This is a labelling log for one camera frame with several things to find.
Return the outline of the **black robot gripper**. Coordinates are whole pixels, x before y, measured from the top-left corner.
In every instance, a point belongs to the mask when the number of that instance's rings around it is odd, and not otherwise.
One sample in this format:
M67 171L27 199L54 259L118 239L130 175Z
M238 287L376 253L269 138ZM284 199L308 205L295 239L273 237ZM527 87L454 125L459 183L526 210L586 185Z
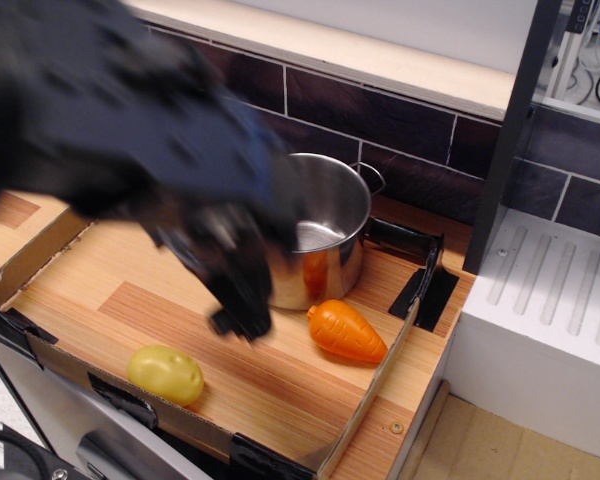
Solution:
M180 224L151 232L219 301L221 308L211 315L210 325L220 336L234 333L253 342L270 332L270 265L286 263L299 251L306 195L297 156L276 162L273 186L279 199L265 205L292 207L291 217L281 225L260 222L246 207L227 203L204 205Z

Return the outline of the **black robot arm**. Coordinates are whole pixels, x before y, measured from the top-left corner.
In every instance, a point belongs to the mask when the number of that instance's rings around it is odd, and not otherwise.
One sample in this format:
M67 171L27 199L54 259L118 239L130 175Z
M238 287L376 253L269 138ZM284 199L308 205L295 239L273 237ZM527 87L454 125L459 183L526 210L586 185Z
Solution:
M139 224L219 301L219 334L271 327L268 254L304 210L279 138L193 47L118 1L0 1L0 194Z

